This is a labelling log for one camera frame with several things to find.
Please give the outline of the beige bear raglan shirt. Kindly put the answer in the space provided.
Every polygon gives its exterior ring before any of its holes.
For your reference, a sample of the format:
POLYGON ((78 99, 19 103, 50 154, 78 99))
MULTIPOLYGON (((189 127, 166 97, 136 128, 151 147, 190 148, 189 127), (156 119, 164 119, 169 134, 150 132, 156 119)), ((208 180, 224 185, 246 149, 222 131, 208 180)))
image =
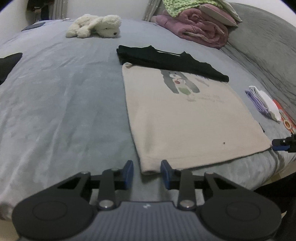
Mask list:
POLYGON ((208 166, 268 150, 269 138, 229 77, 187 53, 117 48, 142 173, 208 166))

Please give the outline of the folded white purple clothes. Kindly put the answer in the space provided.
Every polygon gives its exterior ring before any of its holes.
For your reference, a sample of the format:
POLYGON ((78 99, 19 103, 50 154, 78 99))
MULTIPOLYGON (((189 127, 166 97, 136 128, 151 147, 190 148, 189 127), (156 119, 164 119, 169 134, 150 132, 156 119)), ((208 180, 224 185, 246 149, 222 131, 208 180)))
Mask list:
POLYGON ((256 86, 249 86, 245 93, 262 115, 278 123, 281 122, 280 111, 267 93, 256 86))

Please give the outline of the red patterned box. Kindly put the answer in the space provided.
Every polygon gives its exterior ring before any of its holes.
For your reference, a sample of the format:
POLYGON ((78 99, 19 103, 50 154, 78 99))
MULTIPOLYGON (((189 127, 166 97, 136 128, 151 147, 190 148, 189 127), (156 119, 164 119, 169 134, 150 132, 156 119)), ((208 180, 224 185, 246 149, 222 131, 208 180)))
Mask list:
POLYGON ((275 99, 273 99, 273 102, 276 104, 276 106, 278 107, 278 110, 280 112, 280 116, 281 116, 281 120, 283 122, 283 125, 285 126, 285 128, 291 133, 291 134, 295 134, 295 124, 293 122, 293 120, 291 119, 291 117, 287 114, 287 112, 282 108, 282 106, 278 103, 278 101, 276 101, 275 99))

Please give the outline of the grey bed sheet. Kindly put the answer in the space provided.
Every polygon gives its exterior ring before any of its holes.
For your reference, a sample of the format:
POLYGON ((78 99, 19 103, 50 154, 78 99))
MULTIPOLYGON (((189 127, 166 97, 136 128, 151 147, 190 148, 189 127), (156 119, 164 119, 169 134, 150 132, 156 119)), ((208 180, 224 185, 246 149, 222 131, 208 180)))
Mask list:
POLYGON ((142 175, 125 104, 119 45, 187 52, 230 77, 231 87, 270 138, 289 135, 263 117, 245 94, 260 83, 223 52, 182 40, 155 24, 124 20, 116 39, 68 39, 70 22, 49 21, 1 44, 22 53, 1 85, 1 219, 21 200, 78 172, 99 174, 134 163, 131 190, 120 200, 176 201, 159 175, 142 175))

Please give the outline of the grey padded headboard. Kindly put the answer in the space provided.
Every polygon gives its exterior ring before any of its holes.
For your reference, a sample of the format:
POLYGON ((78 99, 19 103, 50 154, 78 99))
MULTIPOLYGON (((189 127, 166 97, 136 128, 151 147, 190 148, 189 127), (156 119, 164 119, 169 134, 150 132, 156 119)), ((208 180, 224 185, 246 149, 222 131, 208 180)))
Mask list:
POLYGON ((263 9, 233 3, 242 22, 221 51, 251 73, 295 120, 295 27, 263 9))

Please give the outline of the pink rolled quilt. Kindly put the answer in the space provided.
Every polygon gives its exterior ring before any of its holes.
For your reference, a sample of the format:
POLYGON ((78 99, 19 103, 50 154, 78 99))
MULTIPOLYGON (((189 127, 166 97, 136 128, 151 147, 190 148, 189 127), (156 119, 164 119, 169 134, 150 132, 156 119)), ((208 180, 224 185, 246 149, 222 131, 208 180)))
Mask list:
POLYGON ((179 38, 192 41, 207 47, 220 49, 228 41, 226 25, 218 22, 199 8, 184 10, 178 16, 170 16, 166 9, 152 21, 171 31, 179 38))

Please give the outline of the pink beige pillow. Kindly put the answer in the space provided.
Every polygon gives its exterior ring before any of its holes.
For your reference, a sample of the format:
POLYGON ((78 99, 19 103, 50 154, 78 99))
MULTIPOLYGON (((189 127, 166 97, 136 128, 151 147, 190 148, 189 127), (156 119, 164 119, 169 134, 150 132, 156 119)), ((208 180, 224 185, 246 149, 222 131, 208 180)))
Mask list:
POLYGON ((199 6, 199 10, 223 25, 237 27, 237 22, 241 23, 242 20, 236 10, 227 1, 218 1, 218 3, 222 5, 222 8, 212 4, 202 4, 199 6))

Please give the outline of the folded black garment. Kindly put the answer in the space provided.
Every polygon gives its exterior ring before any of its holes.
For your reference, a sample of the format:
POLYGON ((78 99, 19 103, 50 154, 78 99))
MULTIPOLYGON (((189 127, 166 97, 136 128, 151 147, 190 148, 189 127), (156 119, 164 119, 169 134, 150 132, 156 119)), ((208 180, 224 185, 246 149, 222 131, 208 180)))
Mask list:
POLYGON ((22 53, 15 53, 0 59, 0 85, 2 85, 12 69, 22 58, 22 53))

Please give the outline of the green patterned blanket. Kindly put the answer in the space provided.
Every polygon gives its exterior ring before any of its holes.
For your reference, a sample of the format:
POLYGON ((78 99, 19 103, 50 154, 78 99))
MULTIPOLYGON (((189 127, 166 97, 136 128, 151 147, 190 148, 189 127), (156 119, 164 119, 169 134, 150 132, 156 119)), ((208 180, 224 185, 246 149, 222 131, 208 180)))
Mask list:
POLYGON ((163 0, 163 5, 167 11, 167 13, 176 17, 181 12, 191 8, 198 8, 203 4, 211 4, 220 9, 223 9, 222 4, 218 1, 209 1, 209 0, 163 0))

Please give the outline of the white plush dog toy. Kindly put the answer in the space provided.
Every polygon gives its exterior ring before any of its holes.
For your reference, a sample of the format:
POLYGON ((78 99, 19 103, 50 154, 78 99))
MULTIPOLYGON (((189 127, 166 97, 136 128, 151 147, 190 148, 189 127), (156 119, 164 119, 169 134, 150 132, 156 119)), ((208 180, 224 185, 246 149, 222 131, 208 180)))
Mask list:
POLYGON ((117 15, 95 16, 85 14, 77 18, 68 28, 66 38, 89 38, 97 34, 102 38, 117 38, 120 34, 121 18, 117 15))

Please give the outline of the dark tablet on bed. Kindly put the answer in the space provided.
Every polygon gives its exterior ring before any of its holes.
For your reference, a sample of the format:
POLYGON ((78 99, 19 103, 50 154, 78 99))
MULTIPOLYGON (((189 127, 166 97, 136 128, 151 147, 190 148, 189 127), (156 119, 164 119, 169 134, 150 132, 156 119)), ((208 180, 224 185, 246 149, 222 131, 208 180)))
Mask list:
POLYGON ((35 23, 35 24, 32 24, 32 25, 29 25, 29 26, 25 27, 24 29, 22 29, 22 31, 39 28, 39 27, 43 26, 44 24, 45 24, 45 22, 35 23))

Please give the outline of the right grey curtain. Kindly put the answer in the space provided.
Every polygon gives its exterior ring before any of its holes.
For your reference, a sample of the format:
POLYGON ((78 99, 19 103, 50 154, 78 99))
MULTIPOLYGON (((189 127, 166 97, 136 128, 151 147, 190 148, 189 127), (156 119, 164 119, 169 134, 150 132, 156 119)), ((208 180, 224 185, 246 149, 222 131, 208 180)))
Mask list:
POLYGON ((147 7, 145 9, 144 16, 142 17, 143 21, 149 22, 161 4, 162 0, 149 0, 147 7))

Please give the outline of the grey curtain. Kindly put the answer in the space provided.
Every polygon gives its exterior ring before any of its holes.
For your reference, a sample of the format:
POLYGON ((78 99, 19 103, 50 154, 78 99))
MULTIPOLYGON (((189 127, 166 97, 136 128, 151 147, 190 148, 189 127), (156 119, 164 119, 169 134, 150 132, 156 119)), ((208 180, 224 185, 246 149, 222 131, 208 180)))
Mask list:
POLYGON ((68 0, 55 0, 53 5, 53 20, 62 20, 67 17, 68 0))
POLYGON ((149 0, 147 7, 145 9, 144 16, 142 17, 143 21, 149 22, 161 4, 162 0, 149 0))

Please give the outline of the left grey curtain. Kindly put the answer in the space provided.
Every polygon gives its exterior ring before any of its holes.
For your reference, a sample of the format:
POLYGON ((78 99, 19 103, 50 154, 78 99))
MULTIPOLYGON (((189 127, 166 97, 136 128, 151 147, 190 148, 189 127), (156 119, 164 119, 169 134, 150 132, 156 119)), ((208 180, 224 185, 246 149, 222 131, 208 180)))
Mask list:
POLYGON ((55 0, 53 5, 53 20, 62 20, 67 17, 68 0, 55 0))

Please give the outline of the dark jacket on rack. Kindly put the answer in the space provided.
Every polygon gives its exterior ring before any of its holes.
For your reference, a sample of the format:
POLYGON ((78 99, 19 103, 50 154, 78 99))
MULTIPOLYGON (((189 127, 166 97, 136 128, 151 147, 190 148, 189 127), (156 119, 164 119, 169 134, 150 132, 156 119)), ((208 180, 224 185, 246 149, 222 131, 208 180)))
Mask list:
POLYGON ((41 20, 50 19, 50 8, 54 6, 54 0, 28 0, 27 10, 34 13, 40 12, 41 20))

